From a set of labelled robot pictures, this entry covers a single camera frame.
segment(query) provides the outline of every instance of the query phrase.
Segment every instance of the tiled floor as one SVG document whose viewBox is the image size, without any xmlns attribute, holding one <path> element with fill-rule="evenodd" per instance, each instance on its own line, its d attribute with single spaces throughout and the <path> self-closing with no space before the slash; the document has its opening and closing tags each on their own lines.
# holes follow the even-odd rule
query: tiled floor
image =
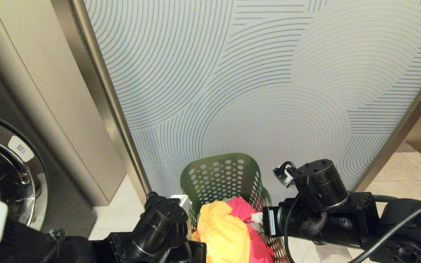
<svg viewBox="0 0 421 263">
<path fill-rule="evenodd" d="M 132 231 L 144 208 L 138 205 L 132 184 L 126 177 L 108 207 L 95 207 L 98 219 L 90 234 L 90 240 L 106 238 L 110 232 Z M 373 194 L 390 195 L 398 198 L 421 199 L 421 153 L 403 144 L 394 153 L 367 191 Z M 385 204 L 378 203 L 381 214 Z M 297 263 L 321 263 L 316 247 L 310 241 L 289 238 L 293 259 Z M 361 250 L 349 248 L 351 256 Z"/>
<path fill-rule="evenodd" d="M 392 155 L 366 191 L 377 195 L 421 199 L 421 153 L 415 152 L 403 144 L 398 152 Z M 377 203 L 376 205 L 381 215 L 386 204 Z M 362 250 L 349 248 L 349 252 L 354 258 Z"/>
<path fill-rule="evenodd" d="M 132 231 L 144 211 L 128 176 L 125 176 L 109 206 L 96 206 L 97 221 L 90 240 L 101 240 L 111 232 Z"/>
</svg>

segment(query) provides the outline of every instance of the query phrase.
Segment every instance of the washing machine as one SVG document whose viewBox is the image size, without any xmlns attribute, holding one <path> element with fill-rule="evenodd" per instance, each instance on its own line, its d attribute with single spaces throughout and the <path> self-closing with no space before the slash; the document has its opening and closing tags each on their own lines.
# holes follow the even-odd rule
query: washing machine
<svg viewBox="0 0 421 263">
<path fill-rule="evenodd" d="M 42 232 L 63 228 L 67 235 L 87 237 L 96 219 L 1 81 L 0 200 L 10 218 Z"/>
</svg>

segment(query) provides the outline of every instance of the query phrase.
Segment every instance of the white tag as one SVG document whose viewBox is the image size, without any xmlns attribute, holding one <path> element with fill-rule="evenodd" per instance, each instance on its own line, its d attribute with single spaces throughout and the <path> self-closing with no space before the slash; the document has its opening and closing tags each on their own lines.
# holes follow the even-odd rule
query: white tag
<svg viewBox="0 0 421 263">
<path fill-rule="evenodd" d="M 274 210 L 269 210 L 269 226 L 270 226 L 270 235 L 275 235 L 276 223 L 274 221 Z"/>
<path fill-rule="evenodd" d="M 24 163 L 30 161 L 35 156 L 27 144 L 17 136 L 13 136 L 7 146 L 13 150 Z"/>
</svg>

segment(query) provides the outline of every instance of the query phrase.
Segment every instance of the washing machine door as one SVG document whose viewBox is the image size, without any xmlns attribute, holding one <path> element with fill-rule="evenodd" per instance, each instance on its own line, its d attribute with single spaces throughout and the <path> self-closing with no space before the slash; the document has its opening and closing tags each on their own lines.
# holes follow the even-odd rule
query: washing machine door
<svg viewBox="0 0 421 263">
<path fill-rule="evenodd" d="M 37 230 L 45 219 L 48 190 L 45 172 L 24 138 L 0 124 L 0 201 L 8 217 Z"/>
</svg>

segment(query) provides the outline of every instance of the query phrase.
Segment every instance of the wall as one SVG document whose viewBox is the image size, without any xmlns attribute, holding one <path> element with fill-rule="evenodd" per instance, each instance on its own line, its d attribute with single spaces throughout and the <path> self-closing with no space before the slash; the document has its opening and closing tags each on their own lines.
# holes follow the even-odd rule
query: wall
<svg viewBox="0 0 421 263">
<path fill-rule="evenodd" d="M 193 160 L 330 158 L 352 189 L 421 97 L 421 0 L 85 0 L 152 189 Z"/>
</svg>

